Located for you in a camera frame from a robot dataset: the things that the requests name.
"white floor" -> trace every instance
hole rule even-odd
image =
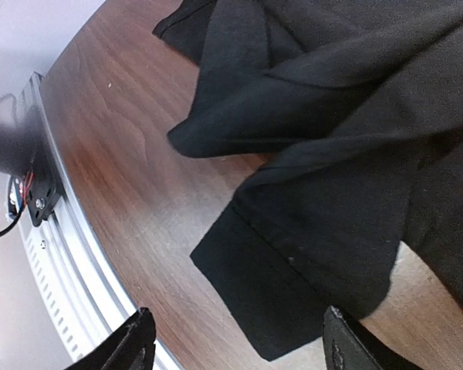
[[[0,96],[46,74],[103,0],[0,0]],[[0,175],[0,230],[7,177]],[[0,240],[0,370],[60,370],[69,356],[42,306],[15,230]]]

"screw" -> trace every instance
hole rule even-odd
[[[39,210],[44,210],[45,205],[45,200],[43,198],[36,199],[36,208],[38,208]]]

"wood grain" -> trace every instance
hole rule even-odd
[[[178,2],[108,0],[44,80],[74,190],[120,280],[152,310],[158,335],[186,369],[324,368],[320,341],[272,363],[260,359],[189,258],[263,159],[191,160],[167,142],[198,74],[151,35]],[[463,369],[463,313],[406,251],[390,297],[366,325],[426,369]]]

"black cloth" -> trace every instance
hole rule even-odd
[[[279,152],[191,255],[262,357],[369,315],[401,240],[462,298],[463,1],[184,0],[154,33],[201,67],[180,153]]]

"black cable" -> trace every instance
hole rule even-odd
[[[12,221],[12,223],[6,229],[0,231],[0,237],[4,237],[6,234],[12,231],[15,225],[17,225],[22,216],[22,212],[24,212],[24,206],[24,204],[21,206],[21,208],[19,209],[19,213],[17,214],[17,217]]]

